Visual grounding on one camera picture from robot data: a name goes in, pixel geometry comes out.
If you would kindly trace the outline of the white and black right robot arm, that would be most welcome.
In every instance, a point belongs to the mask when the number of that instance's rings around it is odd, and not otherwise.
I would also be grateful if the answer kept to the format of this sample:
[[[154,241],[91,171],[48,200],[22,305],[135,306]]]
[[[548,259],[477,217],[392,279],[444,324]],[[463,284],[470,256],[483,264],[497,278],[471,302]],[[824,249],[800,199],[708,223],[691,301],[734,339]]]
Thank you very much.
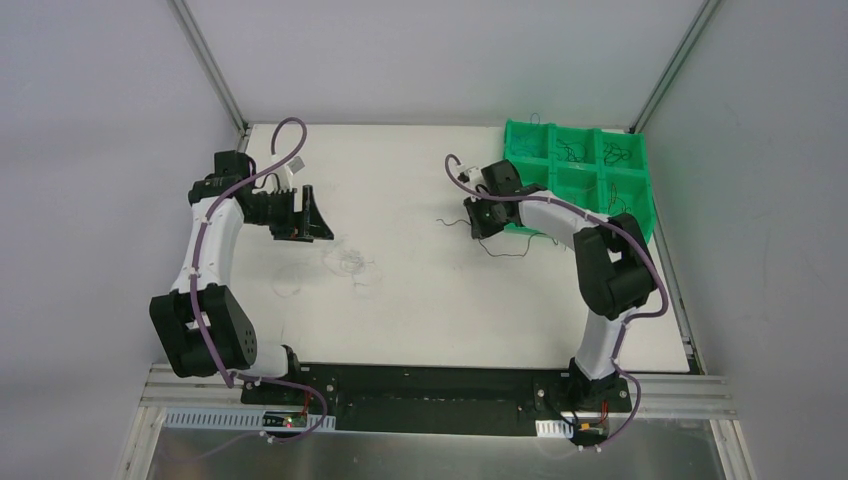
[[[524,184],[508,160],[484,168],[445,160],[451,180],[467,193],[463,205],[477,240],[508,224],[529,228],[572,250],[578,289],[588,308],[584,335],[569,364],[569,400],[583,410],[607,397],[620,376],[617,357],[628,325],[663,285],[638,221],[604,216],[570,203],[537,183]]]

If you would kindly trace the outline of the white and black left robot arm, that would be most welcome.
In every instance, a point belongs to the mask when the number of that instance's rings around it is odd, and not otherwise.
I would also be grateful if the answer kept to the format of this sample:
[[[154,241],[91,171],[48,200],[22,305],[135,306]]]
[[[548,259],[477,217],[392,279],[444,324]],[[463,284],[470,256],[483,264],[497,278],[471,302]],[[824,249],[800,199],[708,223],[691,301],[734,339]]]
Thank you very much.
[[[244,225],[265,226],[273,239],[331,240],[310,185],[297,189],[304,166],[291,157],[272,176],[267,191],[255,180],[247,154],[221,151],[214,170],[188,193],[192,229],[185,259],[168,293],[155,296],[149,314],[166,357],[179,377],[208,377],[221,371],[268,378],[266,389],[281,404],[297,402],[305,378],[293,370],[293,353],[279,341],[261,340],[230,289],[237,238]]]

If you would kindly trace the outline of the black robot base mount plate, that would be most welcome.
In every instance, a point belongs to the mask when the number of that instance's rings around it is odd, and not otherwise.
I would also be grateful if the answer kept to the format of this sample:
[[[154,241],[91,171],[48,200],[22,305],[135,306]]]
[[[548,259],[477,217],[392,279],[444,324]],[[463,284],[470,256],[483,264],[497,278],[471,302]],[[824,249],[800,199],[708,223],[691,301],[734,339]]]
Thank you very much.
[[[593,384],[564,369],[305,363],[283,379],[247,377],[241,401],[341,432],[533,436],[539,421],[628,414],[618,375]]]

